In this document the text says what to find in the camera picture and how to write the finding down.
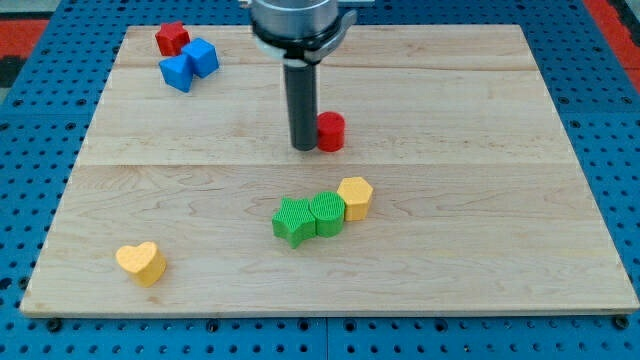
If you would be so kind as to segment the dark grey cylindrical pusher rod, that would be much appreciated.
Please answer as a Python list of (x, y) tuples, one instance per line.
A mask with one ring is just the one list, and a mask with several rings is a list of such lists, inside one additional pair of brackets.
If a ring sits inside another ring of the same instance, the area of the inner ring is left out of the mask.
[(310, 151), (317, 145), (316, 67), (283, 66), (291, 145)]

